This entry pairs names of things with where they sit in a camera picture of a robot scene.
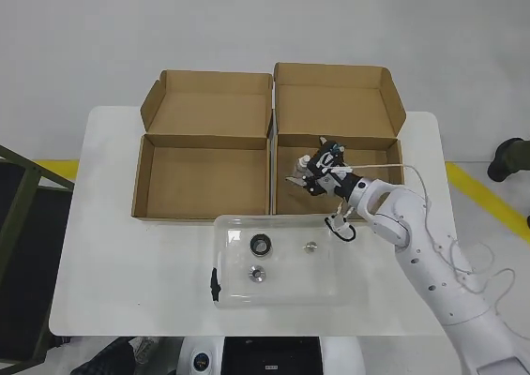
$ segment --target robotic arm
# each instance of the robotic arm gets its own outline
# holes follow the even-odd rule
[[[287,179],[310,195],[343,198],[349,211],[356,210],[375,233],[395,246],[404,274],[454,346],[462,374],[530,375],[530,355],[516,343],[482,293],[475,292],[480,290],[477,276],[455,239],[447,232],[430,234],[426,200],[405,186],[353,174],[343,162],[343,146],[323,138],[321,144],[306,169],[298,168]],[[351,227],[340,212],[327,219],[340,238]]]

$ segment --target round button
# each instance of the round button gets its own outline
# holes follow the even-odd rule
[[[206,353],[201,352],[193,357],[193,367],[196,371],[205,371],[208,368],[208,365],[210,365],[210,358],[208,358]]]

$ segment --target open cardboard box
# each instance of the open cardboard box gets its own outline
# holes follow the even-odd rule
[[[275,66],[273,213],[329,214],[340,199],[312,197],[285,180],[298,158],[314,155],[319,136],[346,146],[348,165],[402,163],[399,133],[406,111],[384,67],[277,63]],[[402,168],[356,174],[403,184]]]
[[[141,108],[131,215],[269,213],[270,74],[165,70]]]

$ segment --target cardboard box flap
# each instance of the cardboard box flap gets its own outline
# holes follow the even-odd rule
[[[166,70],[142,119],[150,134],[266,138],[272,88],[270,74]]]
[[[140,115],[142,116],[142,122],[144,122],[145,131],[148,131],[156,112],[159,111],[160,103],[164,99],[166,93],[166,70],[160,73],[160,78],[154,82],[150,92],[145,97],[144,104],[140,107]]]
[[[277,63],[279,134],[395,138],[406,112],[384,67]]]

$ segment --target cable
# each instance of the cable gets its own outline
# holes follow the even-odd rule
[[[423,177],[421,176],[421,173],[418,171],[417,168],[415,168],[415,166],[409,165],[409,164],[356,165],[356,166],[350,166],[350,167],[334,167],[334,168],[331,169],[331,171],[334,172],[334,173],[350,173],[354,169],[393,168],[393,167],[409,168],[409,169],[413,170],[415,172],[416,176],[418,177],[418,179],[419,179],[419,181],[421,183],[421,186],[423,187],[423,195],[424,195],[424,200],[425,200],[425,205],[424,205],[424,208],[425,208],[425,220],[424,220],[425,232],[427,233],[427,235],[429,236],[430,240],[432,241],[433,250],[435,251],[435,253],[452,269],[452,271],[454,272],[454,279],[465,290],[467,290],[468,292],[473,293],[473,294],[483,294],[486,291],[486,289],[488,288],[488,285],[490,284],[491,280],[493,280],[494,278],[500,276],[501,274],[503,274],[505,272],[510,272],[512,274],[512,280],[510,281],[510,284],[508,285],[507,289],[504,292],[502,292],[502,294],[500,294],[500,296],[496,299],[496,302],[494,302],[494,304],[493,304],[493,308],[496,311],[496,315],[499,315],[499,316],[502,315],[500,313],[499,308],[498,308],[499,304],[502,301],[502,299],[512,290],[513,286],[515,285],[515,280],[517,278],[517,273],[512,268],[503,268],[503,269],[497,271],[496,273],[494,273],[488,279],[486,279],[486,281],[483,284],[483,287],[479,291],[474,291],[471,288],[469,288],[468,285],[466,285],[465,283],[461,282],[461,280],[459,278],[459,275],[458,275],[459,272],[464,273],[466,275],[481,275],[481,274],[487,273],[493,267],[493,264],[495,262],[495,253],[493,252],[491,247],[487,246],[486,244],[480,243],[481,245],[483,245],[488,250],[488,252],[491,255],[491,259],[490,259],[488,265],[483,268],[483,271],[476,271],[473,268],[473,266],[471,267],[471,270],[461,269],[461,268],[457,267],[456,264],[454,263],[454,246],[458,245],[458,240],[449,235],[448,237],[452,238],[452,243],[450,244],[450,247],[448,249],[448,255],[449,255],[450,259],[447,260],[444,257],[444,254],[442,254],[443,247],[435,241],[435,238],[433,238],[432,232],[430,231],[430,228],[429,228],[429,215],[430,215],[430,211],[432,209],[432,202],[431,202],[430,197],[429,197],[429,195],[427,193],[427,187],[425,186],[425,181],[423,181]],[[340,206],[338,207],[338,210],[341,209],[341,205],[342,204],[343,204],[343,201],[340,204]],[[508,325],[508,323],[504,319],[501,319],[501,321],[504,324],[504,326],[507,328],[507,330],[510,331],[510,333],[512,333],[513,335],[515,335],[518,338],[522,338],[524,340],[530,341],[530,337],[521,335],[520,333],[515,331],[512,327],[510,327]]]

